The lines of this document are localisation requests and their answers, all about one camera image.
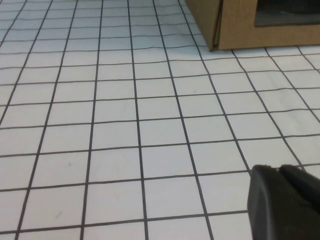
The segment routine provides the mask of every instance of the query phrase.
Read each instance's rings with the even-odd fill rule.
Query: box opening
[[[320,24],[320,0],[258,0],[255,27]]]

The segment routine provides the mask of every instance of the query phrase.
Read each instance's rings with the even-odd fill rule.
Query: cardboard box
[[[255,26],[258,0],[185,0],[210,51],[320,44],[320,24]]]

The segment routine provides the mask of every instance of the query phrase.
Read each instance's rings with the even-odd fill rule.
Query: grid floor
[[[320,177],[320,46],[208,52],[180,0],[0,0],[0,240],[250,240],[250,169]]]

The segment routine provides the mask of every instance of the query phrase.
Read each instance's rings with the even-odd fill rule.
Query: floor
[[[250,240],[254,165],[320,177],[320,46],[208,52],[182,0],[0,0],[0,39],[0,240]]]

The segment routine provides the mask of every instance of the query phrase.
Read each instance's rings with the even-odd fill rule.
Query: black plastic part
[[[279,172],[320,214],[320,179],[291,165],[283,165],[280,167]]]
[[[247,208],[254,240],[320,240],[320,215],[313,204],[269,166],[253,167]]]

